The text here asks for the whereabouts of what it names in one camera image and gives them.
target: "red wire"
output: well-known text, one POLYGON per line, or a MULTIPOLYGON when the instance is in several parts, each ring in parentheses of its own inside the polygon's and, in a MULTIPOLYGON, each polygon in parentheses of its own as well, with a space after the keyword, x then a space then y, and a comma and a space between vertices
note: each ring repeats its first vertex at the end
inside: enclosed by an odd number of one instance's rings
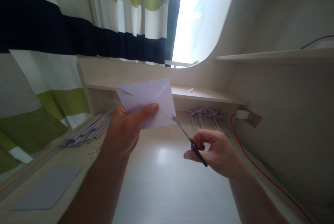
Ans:
POLYGON ((262 172, 262 170, 261 169, 259 169, 259 167, 257 166, 257 165, 255 165, 255 163, 249 158, 249 156, 246 154, 246 152, 245 152, 245 150, 244 150, 244 148, 243 148, 243 146, 241 145, 241 142, 240 142, 240 140, 239 140, 239 137, 238 137, 238 135, 237 135, 237 132, 236 132, 236 130, 235 130, 235 128, 234 128, 234 126, 233 126, 233 121, 232 121, 232 119, 233 119, 233 116, 234 115, 237 115, 237 114, 232 114, 232 116, 231 116, 231 125, 232 125, 232 127, 233 127, 233 130, 234 130, 234 133, 236 134, 236 137, 237 137, 237 139, 238 139, 238 142, 239 142, 239 144, 240 144, 240 146, 241 146, 241 148, 242 148, 242 150, 243 150, 243 152, 245 153, 245 155, 247 156, 247 158, 250 160, 250 162, 251 163, 253 163, 253 165, 268 179, 268 180, 270 180, 271 181, 271 183, 272 184, 274 184, 280 191, 282 191, 282 193, 283 194, 285 194, 286 195, 286 197, 287 198, 289 198, 298 208, 299 208, 299 210, 301 210, 301 212, 305 215, 305 217, 310 221, 310 223, 312 223, 313 224, 313 222, 312 222, 312 220, 311 220, 311 218, 310 217, 308 217, 308 215, 305 213, 305 211, 286 193, 286 192, 284 192, 283 191, 283 189, 281 189, 275 182, 273 182, 264 172, 262 172))

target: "desk surface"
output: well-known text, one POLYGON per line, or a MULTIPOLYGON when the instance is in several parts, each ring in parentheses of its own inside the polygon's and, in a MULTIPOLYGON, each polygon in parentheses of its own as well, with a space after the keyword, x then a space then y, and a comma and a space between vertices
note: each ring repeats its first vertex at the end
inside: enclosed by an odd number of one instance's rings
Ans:
MULTIPOLYGON (((191 119, 185 112, 177 112, 177 119, 191 136, 194 133, 191 119)), ((207 120, 205 126, 213 129, 207 120)), ((235 135, 226 128, 231 135, 230 142, 240 152, 235 135)), ((0 203, 1 223, 57 223, 96 159, 103 138, 104 135, 89 145, 60 151, 0 203), (83 169, 53 209, 10 211, 51 167, 56 166, 83 166, 83 169)), ((128 163, 113 224, 240 223, 229 181, 210 167, 184 160, 183 153, 189 148, 190 143, 178 125, 142 130, 128 163)), ((291 223, 305 223, 270 184, 261 184, 291 223)))

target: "electrical outlet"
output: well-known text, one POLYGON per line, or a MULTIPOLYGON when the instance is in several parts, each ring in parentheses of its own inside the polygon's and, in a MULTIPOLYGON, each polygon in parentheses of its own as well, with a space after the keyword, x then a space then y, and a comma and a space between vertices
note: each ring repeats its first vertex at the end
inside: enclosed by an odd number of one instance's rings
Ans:
POLYGON ((248 116, 248 119, 247 120, 243 120, 243 121, 247 122, 249 125, 251 125, 254 128, 256 128, 258 126, 258 124, 263 119, 261 116, 259 116, 258 114, 254 113, 253 111, 249 110, 245 106, 239 105, 239 107, 238 107, 237 110, 246 110, 246 111, 250 112, 250 115, 248 116))

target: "curtain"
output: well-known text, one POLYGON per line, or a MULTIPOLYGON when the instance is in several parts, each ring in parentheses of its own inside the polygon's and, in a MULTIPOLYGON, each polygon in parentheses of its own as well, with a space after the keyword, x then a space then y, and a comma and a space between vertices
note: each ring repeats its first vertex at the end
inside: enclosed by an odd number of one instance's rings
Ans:
POLYGON ((0 174, 90 117, 78 58, 165 63, 168 1, 0 0, 0 174))
POLYGON ((181 0, 169 0, 168 4, 168 27, 167 27, 167 42, 166 42, 166 60, 171 61, 173 58, 174 41, 177 26, 178 13, 180 10, 181 0))

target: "white shelf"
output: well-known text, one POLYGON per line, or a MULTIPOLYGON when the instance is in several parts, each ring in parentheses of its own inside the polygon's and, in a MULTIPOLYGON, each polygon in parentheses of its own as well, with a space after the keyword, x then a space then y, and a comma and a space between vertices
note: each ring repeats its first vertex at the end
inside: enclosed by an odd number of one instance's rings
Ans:
MULTIPOLYGON (((122 80, 116 78, 107 78, 86 84, 87 88, 116 90, 121 85, 132 84, 139 81, 122 80)), ((190 89, 190 87, 173 86, 172 94, 175 98, 186 98, 202 101, 224 102, 233 104, 247 105, 248 102, 228 92, 218 92, 210 89, 194 88, 191 93, 183 91, 183 89, 190 89)))
POLYGON ((218 56, 216 60, 297 66, 333 66, 334 48, 318 48, 218 56))

